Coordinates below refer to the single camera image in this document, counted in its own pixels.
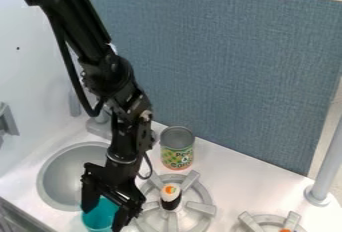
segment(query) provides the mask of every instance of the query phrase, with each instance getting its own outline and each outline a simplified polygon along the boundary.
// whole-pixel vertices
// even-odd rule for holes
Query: metal pole
[[[342,163],[342,119],[338,123],[334,137],[316,177],[315,184],[306,191],[306,197],[312,204],[324,206],[329,203],[327,196],[334,178]]]

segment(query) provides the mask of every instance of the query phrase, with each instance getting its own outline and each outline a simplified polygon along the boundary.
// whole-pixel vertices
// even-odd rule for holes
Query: can label
[[[188,168],[194,159],[193,148],[171,149],[162,147],[161,159],[163,164],[171,170],[183,170]]]

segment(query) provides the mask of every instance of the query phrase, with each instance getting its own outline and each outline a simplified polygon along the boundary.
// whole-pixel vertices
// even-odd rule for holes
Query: stove burner
[[[153,172],[151,178],[141,187],[147,202],[143,213],[135,219],[141,232],[204,232],[208,229],[212,217],[216,215],[216,206],[205,187],[198,181],[200,174],[191,171],[187,176],[165,174],[158,176]],[[173,185],[168,191],[176,192],[179,187],[180,203],[173,210],[163,208],[160,192],[165,184]]]
[[[289,212],[287,218],[276,215],[251,216],[244,212],[239,216],[240,224],[233,229],[234,232],[306,232],[300,225],[301,216],[295,212]]]

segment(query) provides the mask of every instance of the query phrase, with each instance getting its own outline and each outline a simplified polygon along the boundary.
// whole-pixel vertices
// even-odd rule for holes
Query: white wall
[[[10,104],[20,131],[4,137],[1,175],[72,118],[69,81],[43,12],[0,0],[0,14],[0,101]]]

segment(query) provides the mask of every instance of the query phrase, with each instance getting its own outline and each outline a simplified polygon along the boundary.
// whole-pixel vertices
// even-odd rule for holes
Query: white countertop
[[[0,178],[2,198],[56,231],[87,230],[81,222],[81,212],[56,210],[41,200],[36,177],[44,162],[62,148],[85,141],[108,142],[86,132],[84,122],[75,119]],[[159,134],[165,126],[153,123],[152,128]],[[308,232],[342,231],[342,209],[335,198],[327,207],[315,207],[305,200],[303,191],[312,180],[198,138],[194,151],[193,166],[177,173],[188,174],[193,169],[201,174],[199,181],[217,206],[209,232],[230,232],[244,211],[284,217],[295,211],[302,215],[300,224]],[[159,144],[148,153],[158,174],[174,172],[162,165]]]

